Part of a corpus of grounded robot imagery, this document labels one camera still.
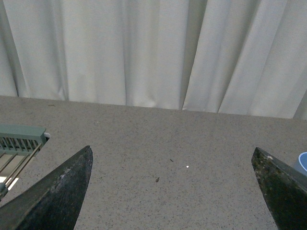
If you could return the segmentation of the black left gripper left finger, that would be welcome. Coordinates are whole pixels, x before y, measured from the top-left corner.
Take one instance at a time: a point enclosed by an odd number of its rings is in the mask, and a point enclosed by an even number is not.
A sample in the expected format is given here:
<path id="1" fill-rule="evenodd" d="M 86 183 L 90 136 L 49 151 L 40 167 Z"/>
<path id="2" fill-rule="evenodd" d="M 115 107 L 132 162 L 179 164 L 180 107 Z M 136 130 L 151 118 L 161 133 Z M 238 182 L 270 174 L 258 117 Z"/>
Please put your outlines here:
<path id="1" fill-rule="evenodd" d="M 85 146 L 0 208 L 2 230 L 72 230 L 89 185 L 93 152 Z"/>

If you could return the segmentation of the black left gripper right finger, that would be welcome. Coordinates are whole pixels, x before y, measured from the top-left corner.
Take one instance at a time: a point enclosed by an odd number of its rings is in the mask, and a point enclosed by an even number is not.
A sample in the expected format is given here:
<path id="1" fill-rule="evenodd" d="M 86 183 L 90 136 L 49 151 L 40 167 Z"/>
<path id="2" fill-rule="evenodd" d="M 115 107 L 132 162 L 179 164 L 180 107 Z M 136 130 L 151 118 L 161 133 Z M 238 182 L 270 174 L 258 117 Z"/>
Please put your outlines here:
<path id="1" fill-rule="evenodd" d="M 280 230 L 307 228 L 307 177 L 256 147 L 251 159 L 266 205 Z"/>

